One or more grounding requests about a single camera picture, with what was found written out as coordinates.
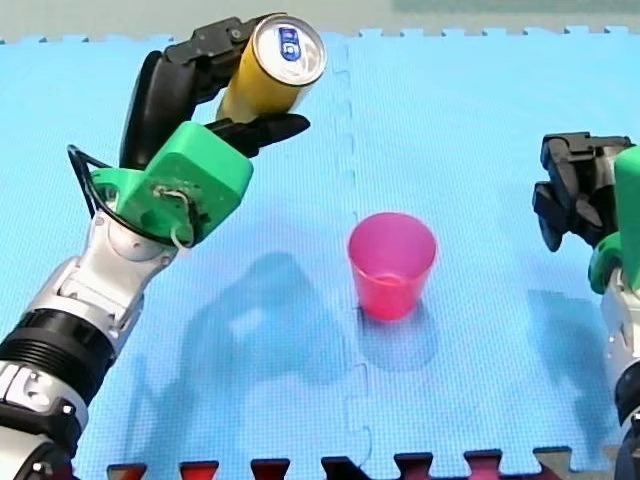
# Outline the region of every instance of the green plastic bracket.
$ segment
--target green plastic bracket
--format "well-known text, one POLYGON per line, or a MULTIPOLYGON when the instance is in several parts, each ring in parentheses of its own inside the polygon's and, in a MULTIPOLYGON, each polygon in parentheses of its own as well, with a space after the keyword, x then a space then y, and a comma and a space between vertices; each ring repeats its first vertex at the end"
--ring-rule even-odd
POLYGON ((618 154, 614 163, 622 269, 629 286, 640 288, 640 147, 618 154))
POLYGON ((101 168, 92 172, 98 192, 117 192, 116 213, 150 234, 191 242, 184 200, 161 195, 179 191, 195 203, 206 238, 239 205, 253 175, 252 163, 196 122, 183 122, 144 171, 101 168))
POLYGON ((619 232, 612 233, 604 238, 595 248, 589 264, 589 283, 595 293, 604 294, 611 273, 620 266, 621 258, 622 249, 620 248, 619 232))

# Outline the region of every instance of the black wire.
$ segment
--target black wire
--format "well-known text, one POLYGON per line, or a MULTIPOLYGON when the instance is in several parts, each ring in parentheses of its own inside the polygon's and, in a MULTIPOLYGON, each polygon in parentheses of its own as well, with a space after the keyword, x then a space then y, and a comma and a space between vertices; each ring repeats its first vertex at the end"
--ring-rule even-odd
MULTIPOLYGON (((94 217, 96 211, 98 209, 102 210, 107 216, 109 216, 112 220, 122 225, 124 228, 131 230, 137 235, 141 237, 147 238, 154 242, 158 242, 167 246, 175 246, 175 243, 170 238, 160 237, 157 235, 153 235, 151 233, 147 233, 135 225, 132 225, 127 220, 122 218, 116 212, 114 212, 102 199, 98 190, 96 189, 96 185, 93 182, 93 178, 91 177, 91 172, 89 170, 88 165, 92 165, 97 168, 110 168, 109 165, 103 163, 90 155, 87 155, 82 150, 77 148, 74 145, 67 146, 67 154, 69 155, 69 160, 71 161, 71 166, 73 167, 73 171, 76 174, 76 178, 78 179, 78 183, 82 188, 82 193, 84 195, 84 199, 87 203, 87 208, 89 209, 89 214, 91 218, 94 217)), ((180 192, 187 199, 187 220, 190 224, 192 236, 188 243, 183 244, 185 248, 191 248, 196 245, 200 241, 200 237, 202 235, 200 228, 200 217, 198 214, 198 210, 195 202, 184 192, 180 192)))

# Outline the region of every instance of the can top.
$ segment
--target can top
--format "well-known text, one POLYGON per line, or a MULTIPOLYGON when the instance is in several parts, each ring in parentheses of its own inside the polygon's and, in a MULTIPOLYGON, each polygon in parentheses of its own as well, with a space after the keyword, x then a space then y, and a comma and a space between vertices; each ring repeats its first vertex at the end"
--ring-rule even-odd
POLYGON ((310 85, 327 66, 320 34, 303 20, 288 15, 265 18, 256 27, 252 46, 262 69, 285 85, 310 85))

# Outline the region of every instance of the pink cup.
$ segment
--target pink cup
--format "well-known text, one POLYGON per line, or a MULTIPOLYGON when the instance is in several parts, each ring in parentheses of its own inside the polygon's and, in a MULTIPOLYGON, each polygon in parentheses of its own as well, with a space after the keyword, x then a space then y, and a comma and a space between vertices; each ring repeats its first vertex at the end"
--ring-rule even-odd
POLYGON ((360 222, 347 251, 365 313, 380 320, 397 320, 410 313, 422 294, 436 250, 431 230, 409 215, 378 213, 360 222))

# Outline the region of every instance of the interlocking foam tile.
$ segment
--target interlocking foam tile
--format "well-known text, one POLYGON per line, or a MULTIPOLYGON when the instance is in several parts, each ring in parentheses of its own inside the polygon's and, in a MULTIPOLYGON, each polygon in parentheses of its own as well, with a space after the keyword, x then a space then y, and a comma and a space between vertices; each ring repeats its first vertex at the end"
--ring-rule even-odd
MULTIPOLYGON (((170 39, 67 40, 36 36, 0 50, 2 335, 82 248, 88 215, 65 146, 117 161, 138 67, 170 39)), ((313 128, 265 149, 241 210, 150 287, 91 406, 81 478, 129 462, 146 463, 149 478, 177 478, 181 462, 203 460, 220 463, 216 478, 248 478, 261 458, 290 458, 292 478, 321 478, 323 456, 365 458, 369 436, 348 430, 345 411, 349 392, 364 388, 345 313, 352 213, 335 112, 346 47, 340 36, 325 40, 332 64, 302 108, 313 128)))
MULTIPOLYGON (((148 478, 217 461, 217 479, 287 458, 321 478, 347 456, 391 478, 395 454, 430 452, 433 477, 470 474, 468 451, 536 473, 534 448, 605 468, 616 425, 588 249, 549 254, 531 212, 540 139, 638 137, 640 47, 624 30, 477 37, 325 35, 331 66, 301 112, 312 128, 265 149, 243 205, 163 272, 91 406, 76 466, 145 463, 148 478), (440 256, 421 308, 393 330, 358 315, 345 243, 358 218, 425 220, 440 256)), ((117 158, 145 53, 171 39, 34 36, 0 48, 0 277, 5 335, 88 217, 65 146, 117 158)), ((197 119, 212 116, 200 108, 197 119)))
POLYGON ((544 446, 570 447, 576 470, 609 466, 590 252, 567 238, 550 254, 531 197, 544 134, 638 138, 640 68, 624 59, 640 37, 566 31, 348 40, 353 210, 416 215, 440 244, 413 318, 358 320, 369 389, 350 410, 372 435, 372 478, 395 478, 402 452, 433 453, 434 477, 467 476, 463 453, 492 449, 505 474, 538 471, 544 446))

